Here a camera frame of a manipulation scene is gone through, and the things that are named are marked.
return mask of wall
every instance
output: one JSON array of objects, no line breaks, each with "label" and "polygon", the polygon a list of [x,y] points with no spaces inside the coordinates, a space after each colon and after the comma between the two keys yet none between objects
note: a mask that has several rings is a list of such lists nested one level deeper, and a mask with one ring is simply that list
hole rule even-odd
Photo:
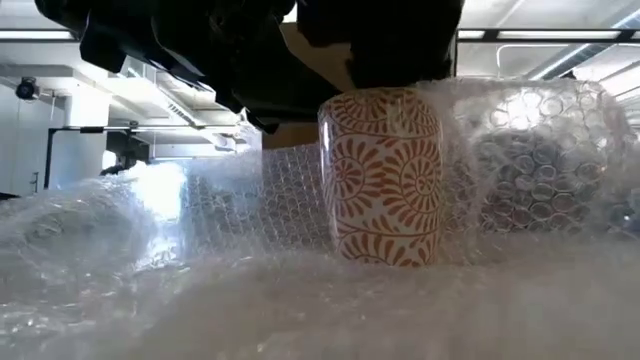
[{"label": "wall", "polygon": [[[65,126],[106,126],[111,97],[97,90],[82,89],[64,99]],[[94,178],[102,170],[107,134],[58,131],[53,138],[50,189],[64,188]]]},{"label": "wall", "polygon": [[13,92],[0,85],[0,193],[26,196],[36,190],[36,172],[37,190],[43,189],[47,131],[62,124],[64,111],[51,98],[24,102]]}]

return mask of orange patterned cup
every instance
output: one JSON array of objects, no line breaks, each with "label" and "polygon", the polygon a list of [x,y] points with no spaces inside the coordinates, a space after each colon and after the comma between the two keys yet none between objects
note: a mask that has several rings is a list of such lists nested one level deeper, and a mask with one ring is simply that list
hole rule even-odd
[{"label": "orange patterned cup", "polygon": [[424,266],[440,240],[440,122],[417,89],[357,90],[319,113],[332,237],[350,260]]}]

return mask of ceiling light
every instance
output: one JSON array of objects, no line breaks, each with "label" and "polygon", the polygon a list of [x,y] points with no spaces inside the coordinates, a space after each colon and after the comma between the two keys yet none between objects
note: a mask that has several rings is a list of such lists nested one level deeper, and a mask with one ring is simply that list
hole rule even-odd
[{"label": "ceiling light", "polygon": [[600,81],[602,87],[616,96],[626,96],[625,94],[636,88],[638,83],[640,83],[640,66]]},{"label": "ceiling light", "polygon": [[0,30],[0,40],[75,40],[66,30]]},{"label": "ceiling light", "polygon": [[483,30],[458,30],[458,39],[482,39],[483,36]]},{"label": "ceiling light", "polygon": [[636,11],[634,11],[631,14],[627,15],[624,19],[622,19],[622,20],[618,21],[617,23],[615,23],[612,26],[612,28],[621,27],[621,26],[625,25],[626,23],[628,23],[629,21],[633,20],[638,15],[640,15],[640,9],[637,9]]},{"label": "ceiling light", "polygon": [[616,95],[616,100],[619,102],[623,102],[625,100],[635,99],[640,97],[640,88],[635,88],[633,90],[629,90],[627,92],[623,92],[622,94]]},{"label": "ceiling light", "polygon": [[616,30],[569,30],[569,31],[549,31],[549,30],[507,30],[500,31],[498,39],[517,39],[517,40],[532,40],[532,39],[544,39],[544,40],[561,40],[561,39],[614,39],[620,34]]},{"label": "ceiling light", "polygon": [[546,67],[544,70],[542,70],[539,73],[533,75],[531,77],[531,80],[540,80],[540,79],[542,79],[545,75],[547,75],[548,73],[553,71],[558,66],[564,64],[565,61],[571,59],[572,57],[574,57],[576,54],[578,54],[582,50],[586,49],[587,47],[589,47],[589,44],[584,44],[584,45],[579,46],[577,49],[575,49],[572,52],[568,53],[567,55],[563,56],[562,59],[554,62],[550,66]]}]

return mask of transparent plastic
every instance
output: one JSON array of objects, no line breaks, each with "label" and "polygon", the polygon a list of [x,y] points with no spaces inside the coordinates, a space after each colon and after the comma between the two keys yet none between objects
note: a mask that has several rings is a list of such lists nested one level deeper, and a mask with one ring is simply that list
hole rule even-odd
[{"label": "transparent plastic", "polygon": [[335,256],[316,145],[148,167],[0,203],[0,358],[640,350],[640,153],[615,102],[565,80],[420,89],[443,131],[437,264]]}]

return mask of pipe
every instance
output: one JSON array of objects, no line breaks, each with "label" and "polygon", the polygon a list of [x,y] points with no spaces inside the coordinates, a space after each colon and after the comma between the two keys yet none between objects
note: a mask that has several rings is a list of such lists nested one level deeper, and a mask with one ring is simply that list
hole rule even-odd
[{"label": "pipe", "polygon": [[498,77],[501,77],[501,63],[500,63],[500,54],[502,50],[508,48],[552,48],[552,47],[567,47],[565,44],[508,44],[502,45],[496,50],[496,66],[498,66]]},{"label": "pipe", "polygon": [[53,154],[53,136],[57,131],[57,129],[49,129],[47,132],[47,157],[45,158],[44,163],[44,190],[49,189],[49,181],[51,179],[51,156]]}]

